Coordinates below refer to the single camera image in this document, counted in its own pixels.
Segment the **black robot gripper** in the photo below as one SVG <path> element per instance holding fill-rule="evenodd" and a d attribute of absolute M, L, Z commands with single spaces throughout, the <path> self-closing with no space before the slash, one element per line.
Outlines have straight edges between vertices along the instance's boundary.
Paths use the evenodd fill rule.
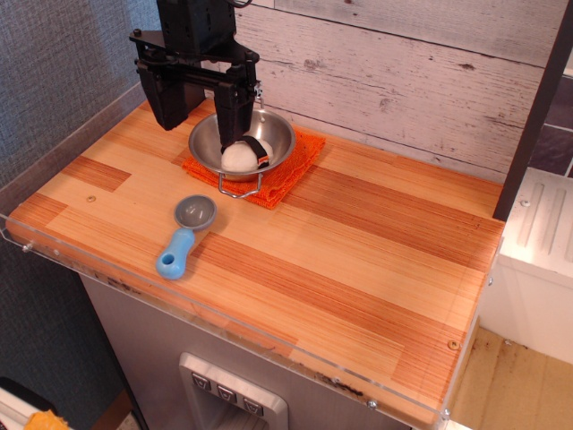
<path fill-rule="evenodd" d="M 187 119 L 185 85 L 214 90 L 221 152 L 251 128 L 259 55 L 235 40 L 235 11 L 248 1 L 158 1 L 160 30 L 135 29 L 141 86 L 158 124 Z"/>

